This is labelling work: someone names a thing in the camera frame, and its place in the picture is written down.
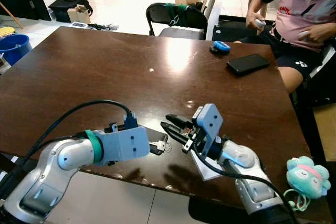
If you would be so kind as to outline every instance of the robotic arm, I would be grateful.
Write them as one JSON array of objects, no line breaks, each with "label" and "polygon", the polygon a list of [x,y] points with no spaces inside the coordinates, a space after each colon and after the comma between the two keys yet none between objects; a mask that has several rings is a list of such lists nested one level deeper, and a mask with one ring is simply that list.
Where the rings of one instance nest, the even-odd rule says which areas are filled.
[{"label": "robotic arm", "polygon": [[144,127],[111,132],[85,131],[81,139],[67,139],[49,144],[41,153],[37,166],[8,196],[2,219],[11,223],[43,223],[62,199],[72,176],[87,165],[110,165],[117,161],[146,156],[149,142]]},{"label": "robotic arm", "polygon": [[[191,121],[174,114],[169,114],[166,118],[174,125],[161,122],[161,126],[170,137],[183,144],[183,152],[188,153],[193,149],[199,159],[212,170],[237,178],[237,191],[255,223],[294,223],[294,216],[285,211],[279,194],[262,182],[266,180],[270,184],[256,153],[227,137],[222,139],[218,136],[223,118],[214,104],[199,107]],[[229,173],[211,167],[205,161],[206,157],[216,160]]]}]

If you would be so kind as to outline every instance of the blue bucket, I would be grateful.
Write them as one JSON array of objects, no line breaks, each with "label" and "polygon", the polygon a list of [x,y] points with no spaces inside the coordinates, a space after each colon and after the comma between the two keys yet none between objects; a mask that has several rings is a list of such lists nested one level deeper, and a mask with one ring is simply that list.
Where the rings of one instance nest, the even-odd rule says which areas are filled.
[{"label": "blue bucket", "polygon": [[30,51],[27,35],[15,34],[0,40],[0,54],[4,53],[4,58],[11,66]]}]

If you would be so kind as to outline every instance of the small key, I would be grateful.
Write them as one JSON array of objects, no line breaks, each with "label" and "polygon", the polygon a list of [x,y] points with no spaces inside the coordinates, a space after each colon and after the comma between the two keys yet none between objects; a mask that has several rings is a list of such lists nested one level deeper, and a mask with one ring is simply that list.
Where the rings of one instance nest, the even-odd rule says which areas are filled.
[{"label": "small key", "polygon": [[159,151],[164,151],[166,149],[165,141],[149,142],[149,144],[156,146]]}]

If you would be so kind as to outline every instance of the black shorts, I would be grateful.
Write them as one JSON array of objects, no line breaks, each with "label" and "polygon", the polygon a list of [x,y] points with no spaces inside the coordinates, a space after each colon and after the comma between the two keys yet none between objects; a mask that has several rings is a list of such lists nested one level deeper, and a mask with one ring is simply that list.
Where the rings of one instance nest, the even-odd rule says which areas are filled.
[{"label": "black shorts", "polygon": [[322,54],[289,43],[279,41],[268,31],[260,35],[252,35],[239,39],[243,43],[270,45],[279,67],[291,67],[298,70],[303,78],[308,78],[310,72],[322,64]]}]

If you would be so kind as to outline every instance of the brown table surface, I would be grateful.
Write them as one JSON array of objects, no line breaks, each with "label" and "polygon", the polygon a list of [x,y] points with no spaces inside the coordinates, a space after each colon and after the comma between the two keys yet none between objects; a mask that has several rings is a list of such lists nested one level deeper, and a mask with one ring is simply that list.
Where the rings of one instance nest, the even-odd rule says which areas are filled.
[{"label": "brown table surface", "polygon": [[[229,44],[231,53],[221,59],[209,52],[212,44],[58,28],[0,77],[0,151],[25,155],[52,122],[86,101],[119,101],[136,112],[139,124],[160,131],[166,114],[191,117],[198,106],[215,103],[224,118],[221,134],[252,148],[271,181],[285,191],[286,161],[310,153],[271,49]],[[227,60],[252,53],[270,60],[270,67],[240,78],[226,69]],[[123,115],[120,108],[94,105],[65,119],[49,137],[122,124]],[[86,171],[242,207],[231,178],[203,182],[190,155],[169,142],[171,152],[161,156]],[[297,216],[331,221],[324,198]]]}]

